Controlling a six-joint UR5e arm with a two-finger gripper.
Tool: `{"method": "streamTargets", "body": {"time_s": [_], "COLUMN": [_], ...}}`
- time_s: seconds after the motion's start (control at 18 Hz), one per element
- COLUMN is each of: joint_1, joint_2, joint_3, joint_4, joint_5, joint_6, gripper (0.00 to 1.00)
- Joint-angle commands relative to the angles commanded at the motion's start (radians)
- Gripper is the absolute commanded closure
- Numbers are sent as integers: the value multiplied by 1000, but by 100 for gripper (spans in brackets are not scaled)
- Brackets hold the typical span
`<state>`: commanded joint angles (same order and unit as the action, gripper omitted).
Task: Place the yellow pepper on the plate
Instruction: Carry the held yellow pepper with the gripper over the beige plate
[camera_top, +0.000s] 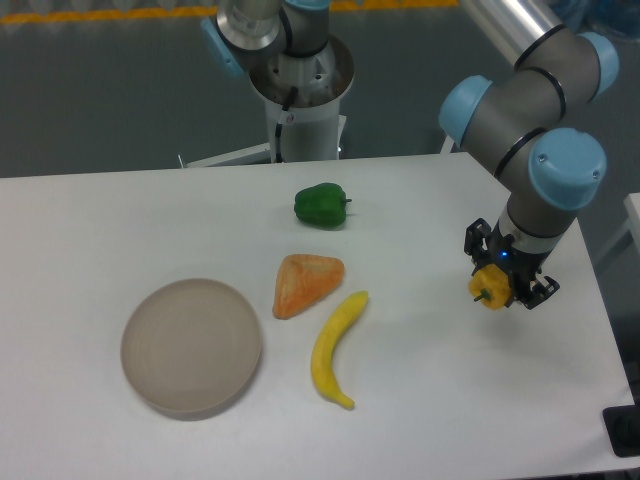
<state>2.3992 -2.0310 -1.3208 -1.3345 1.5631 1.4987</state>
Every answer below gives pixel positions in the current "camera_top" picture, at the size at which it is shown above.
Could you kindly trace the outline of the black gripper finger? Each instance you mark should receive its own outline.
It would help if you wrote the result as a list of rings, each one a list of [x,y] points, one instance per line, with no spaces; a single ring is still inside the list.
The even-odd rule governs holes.
[[[510,273],[509,286],[512,299],[526,309],[536,308],[560,289],[559,283],[550,276],[545,276],[544,280],[546,284],[541,283],[537,278],[530,281],[518,273]]]
[[[466,228],[464,238],[464,253],[471,258],[472,274],[493,263],[491,254],[486,246],[486,240],[491,235],[490,225],[479,218]]]

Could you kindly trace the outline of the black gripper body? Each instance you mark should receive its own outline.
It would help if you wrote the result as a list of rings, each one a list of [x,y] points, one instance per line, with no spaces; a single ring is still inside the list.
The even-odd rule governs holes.
[[[511,235],[491,234],[487,240],[490,258],[507,275],[514,293],[530,292],[550,253],[527,253],[516,249],[513,244]]]

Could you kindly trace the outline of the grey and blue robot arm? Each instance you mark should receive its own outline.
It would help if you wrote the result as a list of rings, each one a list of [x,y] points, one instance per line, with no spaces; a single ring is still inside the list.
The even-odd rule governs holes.
[[[510,193],[495,224],[466,229],[469,289],[491,309],[531,309],[557,291],[542,265],[607,168],[601,145],[560,121],[614,83],[619,58],[607,38],[572,32],[541,1],[466,1],[463,9],[514,69],[501,84],[464,79],[438,115],[446,135]],[[338,156],[339,102],[354,66],[328,14],[325,1],[223,1],[202,21],[213,56],[248,74],[264,101],[275,163]]]

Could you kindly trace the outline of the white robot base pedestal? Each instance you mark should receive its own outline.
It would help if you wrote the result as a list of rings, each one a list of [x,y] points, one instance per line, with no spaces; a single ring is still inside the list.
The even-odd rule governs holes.
[[[309,57],[280,54],[253,69],[251,85],[264,103],[268,141],[186,163],[186,168],[335,160],[346,117],[340,102],[354,79],[346,45],[331,35]]]

